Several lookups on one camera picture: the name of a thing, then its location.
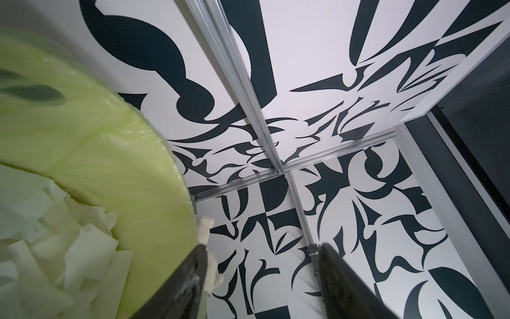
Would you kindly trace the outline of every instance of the black and white patterned wall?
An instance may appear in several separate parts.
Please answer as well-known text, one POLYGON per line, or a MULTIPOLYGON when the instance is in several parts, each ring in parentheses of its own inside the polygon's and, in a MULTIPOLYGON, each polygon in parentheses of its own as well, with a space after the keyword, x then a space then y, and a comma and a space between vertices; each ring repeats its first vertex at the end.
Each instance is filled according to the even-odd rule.
MULTIPOLYGON (((22 1, 169 140, 192 193, 271 167, 184 0, 22 1)), ((507 2, 221 0, 283 162, 393 127, 507 2)))
POLYGON ((399 317, 492 318, 393 140, 294 179, 314 242, 332 244, 399 317))
POLYGON ((197 203, 212 217, 208 247, 224 282, 211 319, 324 319, 306 243, 284 177, 197 203))

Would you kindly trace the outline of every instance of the dark panel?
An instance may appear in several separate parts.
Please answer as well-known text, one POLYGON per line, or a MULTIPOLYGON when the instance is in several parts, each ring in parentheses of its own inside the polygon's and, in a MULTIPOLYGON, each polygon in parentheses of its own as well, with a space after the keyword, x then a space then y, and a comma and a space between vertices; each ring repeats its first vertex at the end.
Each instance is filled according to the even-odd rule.
POLYGON ((510 290, 510 241, 443 142, 422 116, 405 124, 507 290, 510 290))
POLYGON ((454 87, 432 112, 499 209, 510 218, 510 39, 454 87))
POLYGON ((287 306, 274 308, 255 314, 256 319, 290 319, 289 308, 287 306))

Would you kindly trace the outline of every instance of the aluminum frame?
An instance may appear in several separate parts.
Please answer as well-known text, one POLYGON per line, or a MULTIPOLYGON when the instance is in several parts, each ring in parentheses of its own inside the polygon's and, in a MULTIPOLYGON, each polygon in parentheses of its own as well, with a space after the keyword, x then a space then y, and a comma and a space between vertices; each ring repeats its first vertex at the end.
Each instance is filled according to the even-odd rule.
POLYGON ((299 193, 297 192, 296 183, 294 182, 294 176, 291 171, 285 172, 285 179, 287 179, 287 184, 289 184, 289 191, 292 197, 292 201, 296 206, 297 218, 299 219, 299 223, 301 224, 301 230, 303 230, 304 241, 307 245, 312 245, 314 242, 312 240, 312 233, 310 232, 310 227, 307 223, 307 218, 304 214, 303 205, 301 204, 301 200, 299 199, 299 193))
POLYGON ((337 146, 335 148, 303 157, 301 159, 295 160, 293 162, 290 162, 288 164, 284 165, 284 171, 292 171, 292 170, 298 170, 302 169, 304 167, 314 165, 320 162, 323 162, 325 160, 328 160, 333 157, 339 157, 345 154, 349 154, 358 150, 362 150, 364 148, 367 148, 372 145, 376 145, 379 143, 382 143, 392 137, 394 137, 397 133, 395 132, 394 128, 390 128, 384 131, 381 131, 376 134, 372 134, 363 138, 360 138, 358 140, 342 144, 340 146, 337 146))
POLYGON ((398 135, 394 139, 400 152, 429 199, 430 205, 443 224, 494 318, 507 318, 510 313, 508 291, 405 124, 399 124, 395 129, 398 135))
POLYGON ((266 157, 273 164, 274 170, 283 174, 282 162, 219 0, 186 0, 186 4, 255 130, 266 157))
POLYGON ((278 176, 280 176, 280 175, 278 173, 276 173, 273 169, 268 169, 268 170, 265 170, 258 174, 250 175, 248 177, 238 179, 238 180, 235 180, 235 181, 227 183, 227 184, 223 184, 216 188, 200 192, 198 194, 195 194, 193 199, 197 203, 199 203, 199 202, 208 200, 210 198, 225 195, 227 193, 230 193, 231 191, 235 191, 235 190, 238 190, 241 188, 248 187, 253 184, 258 184, 258 183, 268 181, 268 180, 273 179, 278 176))

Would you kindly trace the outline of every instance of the black abstract shape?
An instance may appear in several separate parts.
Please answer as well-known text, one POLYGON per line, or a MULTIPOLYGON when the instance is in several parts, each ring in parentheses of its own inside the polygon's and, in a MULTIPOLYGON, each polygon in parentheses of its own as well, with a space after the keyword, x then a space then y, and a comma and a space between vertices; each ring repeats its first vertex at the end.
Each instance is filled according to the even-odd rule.
POLYGON ((428 271, 441 289, 463 311, 475 319, 493 318, 478 288, 456 270, 439 267, 428 271))
POLYGON ((424 243, 420 242, 418 240, 418 238, 416 238, 416 233, 417 232, 419 232, 421 230, 426 230, 426 231, 431 231, 431 232, 439 232, 441 230, 432 230, 432 229, 428 229, 428 228, 423 227, 416 220, 416 217, 414 215, 396 216, 396 217, 393 217, 393 218, 385 221, 383 223, 383 225, 386 225, 386 224, 389 224, 389 223, 393 223, 393 222, 396 222, 398 220, 402 223, 402 226, 404 227, 404 230, 407 233, 407 235, 409 236, 409 238, 411 238, 416 244, 418 244, 423 249, 423 255, 421 256, 421 265, 423 267, 423 265, 425 264, 425 257, 427 257, 428 252, 432 248, 434 248, 437 245, 439 245, 442 242, 444 242, 448 238, 448 235, 445 235, 441 240, 439 240, 438 242, 433 243, 433 244, 424 244, 424 243))
POLYGON ((377 299, 381 300, 381 302, 382 302, 383 298, 381 297, 381 293, 379 292, 379 288, 377 287, 376 283, 374 283, 374 291, 375 291, 375 296, 377 297, 377 299))
POLYGON ((257 134, 255 133, 255 130, 251 126, 251 124, 245 124, 245 125, 230 125, 233 128, 241 129, 246 132, 248 132, 251 135, 251 140, 255 141, 257 139, 257 134))
POLYGON ((443 310, 443 314, 445 315, 446 319, 453 319, 453 317, 450 314, 450 311, 443 305, 443 303, 438 299, 439 305, 441 306, 441 309, 443 310))
POLYGON ((284 238, 285 236, 287 235, 287 233, 283 234, 282 237, 280 237, 280 239, 278 240, 278 243, 276 243, 276 251, 278 251, 278 248, 280 248, 280 245, 282 244, 282 241, 284 241, 284 238))
POLYGON ((349 113, 349 110, 356 105, 359 101, 363 100, 363 97, 358 97, 358 100, 354 102, 353 105, 351 105, 348 109, 343 110, 342 112, 338 113, 337 122, 335 123, 335 128, 333 129, 333 134, 331 136, 338 135, 338 127, 342 123, 342 121, 345 119, 347 114, 349 113))
POLYGON ((328 122, 324 123, 323 125, 321 125, 316 131, 315 133, 311 134, 311 135, 308 135, 308 136, 301 136, 301 137, 296 137, 296 138, 307 138, 307 137, 311 137, 313 138, 314 140, 316 141, 320 141, 320 137, 317 136, 317 134, 319 134, 320 132, 324 131, 331 123, 333 123, 333 121, 335 120, 335 118, 333 117, 332 119, 330 119, 328 122))
POLYGON ((147 93, 144 94, 129 94, 129 93, 118 93, 124 101, 133 105, 135 108, 141 110, 143 99, 147 96, 147 93))
POLYGON ((275 118, 267 119, 267 120, 266 120, 266 124, 271 124, 271 123, 274 123, 274 122, 284 121, 284 120, 293 120, 293 121, 297 121, 298 119, 296 119, 296 118, 291 118, 291 117, 275 117, 275 118))
POLYGON ((232 261, 232 258, 237 254, 237 251, 234 250, 234 252, 230 255, 230 257, 228 257, 227 259, 225 259, 224 261, 222 261, 221 263, 218 264, 218 272, 220 274, 223 274, 225 272, 225 270, 228 268, 228 265, 230 264, 230 262, 232 261))
POLYGON ((398 184, 408 179, 413 173, 409 169, 402 153, 398 152, 397 167, 386 177, 378 179, 381 182, 385 182, 391 185, 398 184))
POLYGON ((420 282, 409 293, 404 307, 404 319, 422 319, 420 309, 418 308, 418 296, 420 294, 421 287, 426 282, 427 280, 420 282))
POLYGON ((291 319, 289 308, 283 306, 280 308, 274 308, 255 314, 255 319, 291 319))
POLYGON ((221 207, 223 208, 223 213, 226 218, 230 220, 230 209, 228 208, 228 198, 226 195, 221 196, 221 207))
POLYGON ((215 152, 214 154, 218 154, 218 153, 226 151, 226 150, 234 149, 234 150, 236 150, 237 153, 239 153, 241 155, 249 156, 250 158, 246 161, 246 163, 248 163, 249 161, 251 161, 251 159, 253 157, 257 156, 258 154, 263 153, 263 152, 259 152, 259 153, 255 153, 255 154, 249 154, 247 152, 249 150, 257 149, 257 148, 260 148, 260 146, 253 145, 250 142, 244 142, 244 143, 239 143, 239 144, 228 146, 224 149, 221 149, 221 150, 215 152))
POLYGON ((219 124, 193 138, 176 142, 200 142, 225 132, 232 123, 246 117, 240 104, 214 120, 205 120, 214 108, 213 96, 201 85, 186 78, 179 48, 164 32, 144 21, 118 15, 104 15, 95 0, 80 0, 83 19, 95 40, 118 60, 143 70, 156 71, 180 96, 179 114, 192 122, 219 124))
POLYGON ((278 133, 278 132, 283 132, 284 131, 284 129, 277 128, 275 126, 268 126, 267 128, 269 129, 269 133, 270 134, 278 133))
POLYGON ((483 40, 485 40, 485 38, 487 38, 489 34, 494 31, 498 25, 500 25, 500 22, 463 37, 435 46, 434 56, 428 64, 459 53, 462 53, 466 56, 469 55, 483 40))
POLYGON ((437 69, 438 67, 440 67, 441 65, 438 65, 438 66, 435 66, 433 67, 432 69, 428 70, 427 72, 425 72, 424 74, 420 75, 419 77, 415 78, 414 80, 412 80, 411 82, 409 82, 409 84, 407 84, 406 86, 404 86, 404 88, 406 88, 407 86, 415 83, 416 81, 418 81, 419 79, 423 78, 424 76, 426 76, 427 74, 429 74, 430 72, 434 71, 435 69, 437 69))
POLYGON ((253 311, 251 310, 250 301, 248 299, 248 294, 246 292, 246 267, 244 263, 246 262, 246 257, 248 256, 249 251, 244 250, 244 259, 239 264, 239 275, 241 276, 241 285, 243 287, 243 295, 244 295, 244 304, 246 305, 246 314, 251 315, 253 311))
POLYGON ((355 141, 357 139, 364 137, 374 124, 375 122, 366 124, 361 127, 355 128, 354 130, 343 132, 338 135, 342 138, 342 142, 355 141))
POLYGON ((414 1, 409 14, 405 18, 404 22, 398 29, 397 33, 393 36, 393 38, 386 44, 379 52, 375 55, 371 56, 367 60, 370 60, 379 54, 387 51, 398 42, 400 42, 403 38, 406 37, 409 33, 411 33, 414 28, 416 28, 421 21, 430 13, 430 11, 436 6, 439 0, 426 0, 426 1, 414 1))
POLYGON ((367 258, 368 265, 370 266, 370 270, 372 271, 372 276, 374 278, 374 281, 381 282, 386 280, 390 274, 393 268, 399 266, 403 268, 404 270, 410 272, 410 273, 420 273, 422 271, 419 271, 417 269, 414 269, 407 260, 402 258, 401 256, 395 256, 393 260, 391 261, 390 267, 387 271, 384 273, 381 273, 377 269, 377 265, 375 264, 375 244, 377 242, 377 233, 374 232, 370 238, 365 239, 363 236, 363 230, 365 229, 365 223, 363 222, 363 218, 360 214, 360 210, 356 206, 354 202, 352 202, 352 205, 354 207, 354 213, 356 215, 356 227, 358 229, 358 242, 361 243, 361 246, 363 247, 363 250, 365 251, 365 256, 367 258))
POLYGON ((344 250, 344 228, 343 227, 340 227, 338 234, 336 234, 336 236, 333 237, 333 241, 335 242, 335 244, 337 244, 338 254, 340 255, 340 257, 344 257, 345 250, 344 250))
POLYGON ((483 18, 494 13, 499 8, 508 3, 508 0, 471 0, 464 7, 462 12, 458 15, 457 19, 448 28, 443 37, 454 34, 457 31, 465 29, 483 18))
POLYGON ((368 108, 366 108, 365 110, 363 110, 362 112, 356 114, 355 116, 353 116, 352 118, 350 118, 349 120, 347 120, 347 122, 344 123, 344 125, 342 125, 342 128, 341 130, 347 125, 349 124, 352 120, 354 120, 355 118, 358 118, 360 116, 362 116, 363 114, 366 114, 368 112, 371 112, 371 111, 375 111, 375 110, 378 110, 378 109, 381 109, 383 107, 386 107, 388 105, 390 105, 390 103, 385 103, 385 104, 379 104, 380 101, 373 101, 372 105, 368 108))
POLYGON ((451 66, 451 67, 449 67, 449 68, 447 68, 447 69, 444 69, 444 70, 442 70, 442 71, 440 71, 440 72, 437 72, 436 74, 433 74, 433 75, 431 75, 431 76, 429 76, 429 77, 427 77, 427 78, 425 78, 425 79, 421 80, 420 82, 416 82, 416 83, 414 83, 414 84, 409 84, 408 86, 404 87, 404 88, 403 88, 400 92, 403 92, 403 91, 406 91, 406 90, 412 89, 412 88, 414 88, 414 87, 416 87, 416 86, 418 86, 418 85, 420 85, 420 84, 423 84, 423 83, 425 83, 425 82, 427 82, 427 81, 430 81, 430 80, 432 80, 433 78, 435 78, 435 77, 437 77, 437 76, 440 76, 441 74, 443 74, 443 73, 446 73, 446 72, 450 71, 451 69, 453 69, 453 68, 454 68, 454 67, 456 67, 456 66, 457 66, 457 65, 454 65, 454 66, 451 66))
POLYGON ((266 212, 275 209, 283 203, 287 195, 289 185, 284 176, 279 176, 259 184, 264 210, 266 212))
POLYGON ((260 226, 262 226, 262 229, 266 234, 267 244, 271 249, 271 252, 274 253, 273 241, 271 239, 271 233, 269 231, 269 224, 267 223, 266 213, 258 214, 248 218, 248 220, 244 224, 243 231, 241 232, 241 241, 243 241, 253 231, 257 223, 259 223, 260 226))
POLYGON ((305 168, 302 168, 302 169, 300 169, 300 170, 305 171, 305 172, 307 172, 307 173, 310 173, 310 174, 313 174, 313 175, 317 176, 317 174, 315 174, 314 172, 312 172, 311 170, 309 170, 309 169, 308 169, 308 168, 306 168, 306 167, 305 167, 305 168))
POLYGON ((296 279, 297 273, 303 267, 305 267, 306 265, 312 263, 312 259, 308 255, 307 248, 306 247, 301 247, 301 248, 298 248, 298 249, 301 250, 304 253, 304 260, 297 266, 296 270, 294 270, 294 273, 292 274, 292 279, 291 279, 291 282, 290 282, 290 288, 291 289, 293 289, 293 287, 294 287, 294 279, 296 279))
POLYGON ((375 221, 381 217, 382 215, 379 214, 378 212, 376 212, 375 210, 373 210, 372 208, 368 207, 365 203, 363 203, 362 201, 361 202, 361 205, 363 206, 363 209, 365 210, 365 213, 367 214, 367 221, 368 221, 368 224, 369 225, 373 225, 375 224, 375 221))
POLYGON ((349 186, 349 179, 347 174, 339 173, 331 168, 327 167, 324 163, 315 164, 315 168, 319 172, 321 179, 315 183, 307 185, 306 188, 312 193, 314 197, 314 207, 312 208, 312 212, 316 211, 317 206, 319 206, 322 201, 319 199, 320 195, 326 194, 326 200, 324 202, 324 206, 319 213, 319 218, 317 220, 317 235, 320 239, 320 226, 322 223, 322 218, 324 217, 324 212, 326 208, 331 203, 333 198, 338 194, 341 188, 349 186))
MULTIPOLYGON (((429 92, 430 90, 434 90, 434 89, 436 88, 436 86, 438 86, 438 85, 439 85, 439 83, 441 83, 441 81, 442 81, 442 80, 444 80, 444 79, 445 79, 445 77, 435 79, 435 82, 436 82, 436 83, 435 83, 434 85, 432 85, 431 87, 429 87, 428 89, 426 89, 426 90, 424 90, 424 91, 421 91, 421 92, 420 92, 420 93, 418 93, 418 94, 415 94, 415 95, 411 96, 409 99, 405 100, 404 102, 400 103, 399 105, 397 105, 396 107, 394 107, 393 109, 391 109, 391 111, 395 110, 396 108, 398 108, 399 106, 401 106, 401 105, 402 105, 402 104, 404 104, 405 102, 407 102, 407 101, 409 101, 409 100, 412 100, 412 99, 414 99, 415 97, 417 97, 417 96, 419 96, 419 95, 421 95, 421 94, 423 94, 423 93, 425 93, 425 92, 429 92)), ((407 109, 405 109, 405 110, 401 110, 401 111, 411 110, 412 108, 414 108, 414 106, 412 106, 412 107, 410 107, 410 108, 407 108, 407 109)))
POLYGON ((291 156, 289 156, 289 158, 287 158, 285 160, 285 164, 288 163, 289 161, 295 159, 295 158, 298 158, 299 157, 299 153, 301 153, 302 151, 304 151, 306 148, 308 148, 309 146, 312 146, 313 144, 317 143, 317 141, 313 142, 313 143, 310 143, 310 144, 306 144, 306 145, 303 145, 303 146, 300 146, 298 148, 296 148, 296 151, 294 153, 292 153, 291 156))
POLYGON ((281 253, 284 253, 284 252, 286 252, 287 250, 289 250, 290 248, 292 248, 292 247, 296 246, 296 245, 297 245, 297 243, 301 240, 301 238, 303 238, 303 236, 298 237, 298 238, 296 238, 296 239, 292 240, 290 243, 288 243, 288 244, 286 244, 285 246, 283 246, 283 247, 282 247, 282 249, 280 249, 279 251, 277 251, 277 252, 275 253, 275 255, 279 255, 279 254, 281 254, 281 253))
POLYGON ((266 261, 264 259, 259 259, 259 260, 262 262, 262 265, 260 266, 259 271, 255 274, 255 277, 253 278, 253 280, 251 281, 251 287, 250 287, 251 304, 253 305, 254 309, 255 309, 255 304, 253 303, 253 290, 255 289, 256 283, 267 275, 280 273, 279 268, 267 268, 266 269, 266 261))
POLYGON ((314 296, 314 297, 322 297, 322 293, 320 291, 317 291, 317 292, 304 292, 306 293, 307 295, 311 295, 311 296, 314 296))
POLYGON ((239 236, 239 229, 237 228, 237 221, 232 222, 232 226, 234 226, 234 234, 232 235, 230 231, 228 231, 228 228, 226 225, 216 226, 211 229, 211 234, 218 234, 230 237, 232 239, 237 239, 237 236, 239 236))
POLYGON ((344 104, 344 101, 341 101, 340 103, 336 104, 335 106, 333 106, 329 110, 325 111, 324 113, 321 113, 321 114, 319 114, 317 116, 311 117, 311 118, 306 119, 304 121, 308 123, 308 126, 310 126, 313 123, 315 123, 315 122, 319 121, 320 119, 322 119, 323 117, 325 117, 326 115, 330 114, 334 109, 338 108, 342 104, 344 104))
POLYGON ((183 175, 186 174, 186 172, 190 169, 192 171, 199 173, 200 175, 202 175, 206 178, 211 178, 213 176, 218 175, 225 168, 242 166, 242 165, 238 165, 238 164, 225 164, 217 172, 208 173, 207 172, 207 159, 203 160, 199 165, 193 166, 193 160, 191 158, 187 157, 186 155, 184 155, 182 153, 176 152, 176 151, 173 151, 173 153, 177 158, 179 158, 181 160, 184 167, 186 168, 183 175))
POLYGON ((234 305, 230 302, 229 298, 234 293, 234 290, 236 289, 236 285, 237 285, 237 269, 236 269, 236 272, 234 273, 234 275, 232 276, 232 279, 230 279, 230 281, 228 283, 228 290, 227 290, 226 295, 218 296, 213 293, 214 297, 221 299, 227 303, 228 307, 230 308, 230 311, 234 315, 234 319, 237 319, 237 312, 236 312, 236 309, 234 308, 234 305))
POLYGON ((221 0, 221 4, 228 23, 236 30, 248 51, 251 85, 263 108, 276 96, 276 85, 259 0, 221 0))
POLYGON ((385 184, 383 187, 376 189, 374 191, 364 192, 356 189, 356 192, 361 196, 368 198, 370 200, 380 200, 388 196, 393 190, 393 185, 385 184))
POLYGON ((358 7, 358 14, 352 27, 351 41, 349 45, 349 58, 353 65, 358 63, 363 44, 367 39, 368 30, 374 19, 375 9, 379 0, 361 0, 358 7))
POLYGON ((301 229, 301 223, 299 222, 299 218, 297 217, 297 212, 295 208, 283 211, 278 214, 274 214, 271 216, 267 216, 273 225, 274 230, 277 230, 284 226, 294 226, 301 229))
POLYGON ((381 157, 379 157, 372 148, 365 150, 365 155, 367 156, 365 160, 365 171, 371 178, 378 180, 379 177, 377 177, 377 174, 383 169, 383 160, 381 160, 381 157))
POLYGON ((237 191, 237 195, 239 195, 239 212, 234 217, 234 219, 241 216, 242 213, 246 210, 248 206, 248 187, 241 188, 237 191))
POLYGON ((427 197, 423 195, 423 190, 421 190, 420 187, 411 187, 407 189, 401 189, 400 191, 411 201, 417 215, 426 211, 427 209, 432 208, 428 202, 427 197))
POLYGON ((268 158, 263 158, 261 160, 252 162, 252 164, 262 168, 273 168, 273 164, 271 163, 271 160, 268 158))
POLYGON ((202 133, 200 135, 185 138, 185 139, 171 139, 169 141, 171 142, 178 142, 178 143, 198 143, 207 141, 208 139, 214 138, 216 136, 219 136, 223 133, 225 133, 228 130, 229 126, 227 125, 218 125, 215 128, 213 128, 210 131, 207 131, 205 133, 202 133))
POLYGON ((241 177, 239 176, 239 173, 244 169, 244 167, 240 170, 237 170, 235 171, 232 175, 229 176, 229 178, 227 179, 227 184, 230 183, 230 182, 233 182, 235 180, 238 180, 238 179, 241 179, 241 177))
POLYGON ((314 82, 312 84, 308 84, 305 86, 298 87, 297 89, 291 90, 291 92, 307 92, 307 91, 316 91, 316 90, 342 90, 342 91, 350 91, 357 87, 359 83, 363 80, 364 72, 370 64, 360 66, 356 68, 356 80, 351 86, 346 86, 343 80, 343 73, 332 76, 330 78, 320 80, 314 82))
POLYGON ((411 59, 411 65, 409 66, 409 69, 405 73, 405 76, 402 78, 400 83, 397 86, 397 92, 400 90, 400 88, 404 85, 404 83, 409 79, 409 77, 413 74, 413 72, 418 68, 420 63, 425 59, 425 57, 428 55, 430 50, 434 47, 434 45, 438 41, 429 42, 427 44, 421 45, 419 47, 413 48, 411 50, 402 52, 400 54, 397 54, 393 59, 391 59, 388 63, 383 65, 379 70, 377 70, 374 74, 372 74, 371 77, 366 80, 363 85, 359 88, 359 90, 363 89, 364 87, 374 83, 375 81, 381 79, 382 77, 388 75, 391 71, 399 67, 402 63, 404 63, 407 59, 411 59))
POLYGON ((180 147, 181 149, 185 149, 188 152, 190 152, 191 154, 195 155, 196 158, 202 158, 205 156, 205 154, 207 154, 207 152, 212 151, 212 150, 186 148, 186 147, 180 146, 180 145, 177 145, 177 146, 180 147))

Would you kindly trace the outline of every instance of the patterned panel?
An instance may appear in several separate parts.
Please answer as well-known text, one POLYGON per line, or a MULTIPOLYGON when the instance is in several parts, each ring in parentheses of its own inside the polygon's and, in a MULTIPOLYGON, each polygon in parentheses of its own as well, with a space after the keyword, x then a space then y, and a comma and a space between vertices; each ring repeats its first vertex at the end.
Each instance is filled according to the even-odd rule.
POLYGON ((284 162, 395 126, 507 2, 221 0, 284 162))
POLYGON ((169 140, 192 193, 271 167, 184 0, 25 0, 169 140))
POLYGON ((398 316, 492 318, 393 140, 294 176, 314 241, 398 316))
POLYGON ((278 177, 199 202, 215 220, 208 247, 225 281, 208 299, 210 319, 323 319, 287 181, 278 177))

